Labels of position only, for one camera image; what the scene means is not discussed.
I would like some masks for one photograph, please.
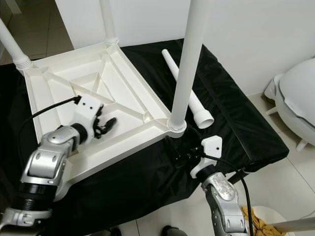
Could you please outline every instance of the black cloth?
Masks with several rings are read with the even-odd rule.
[[[167,48],[179,64],[182,46],[181,39],[122,48],[169,110],[176,82],[161,51]],[[22,171],[16,151],[17,127],[31,112],[24,78],[14,66],[1,66],[0,77],[0,161],[7,178],[16,186]],[[188,129],[183,137],[159,141],[73,185],[54,204],[48,234],[86,235],[188,198],[198,182],[189,176],[189,163],[181,160],[187,159],[188,151],[201,138],[221,136],[222,159],[247,171],[254,172],[287,156],[283,141],[206,47],[201,50],[193,90],[215,118],[210,128],[198,129],[188,110]],[[25,128],[22,145],[23,156],[28,157],[36,147],[32,125]],[[218,165],[224,173],[231,171]]]

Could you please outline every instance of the wire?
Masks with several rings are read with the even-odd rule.
[[[24,167],[25,167],[25,162],[24,162],[24,158],[23,158],[23,156],[22,156],[21,135],[22,135],[22,131],[23,131],[25,125],[26,125],[27,123],[29,123],[29,121],[31,121],[31,120],[34,119],[35,117],[39,116],[40,114],[43,114],[43,113],[46,112],[46,111],[49,111],[49,110],[51,110],[51,109],[53,109],[53,108],[55,108],[55,107],[61,106],[61,105],[63,105],[63,104],[66,104],[66,103],[72,102],[72,101],[74,101],[74,102],[77,104],[77,103],[80,101],[80,99],[81,99],[81,96],[76,96],[76,97],[72,97],[72,98],[66,99],[66,100],[64,100],[64,101],[58,102],[58,103],[56,103],[56,104],[53,104],[53,105],[51,105],[51,106],[49,106],[49,107],[46,107],[46,108],[44,108],[44,109],[42,109],[42,110],[40,110],[40,111],[34,113],[33,115],[31,115],[29,118],[27,118],[27,119],[22,123],[22,125],[21,125],[21,127],[20,127],[20,129],[19,129],[19,132],[18,132],[18,143],[17,143],[17,145],[18,145],[18,153],[19,153],[19,156],[20,156],[20,164],[21,164],[22,170],[23,170]]]
[[[230,168],[232,168],[236,172],[236,174],[240,177],[241,182],[242,182],[242,184],[244,186],[245,195],[246,195],[248,221],[249,221],[249,228],[250,228],[250,236],[253,236],[254,233],[253,233],[253,229],[252,229],[252,209],[251,209],[250,193],[248,191],[247,184],[246,184],[244,178],[242,177],[241,173],[239,172],[239,170],[235,166],[233,166],[232,164],[230,164],[229,162],[227,162],[227,161],[225,161],[223,159],[212,157],[212,156],[208,156],[206,154],[203,154],[203,157],[206,157],[206,158],[209,158],[209,159],[212,159],[212,160],[224,163],[225,165],[227,165]]]

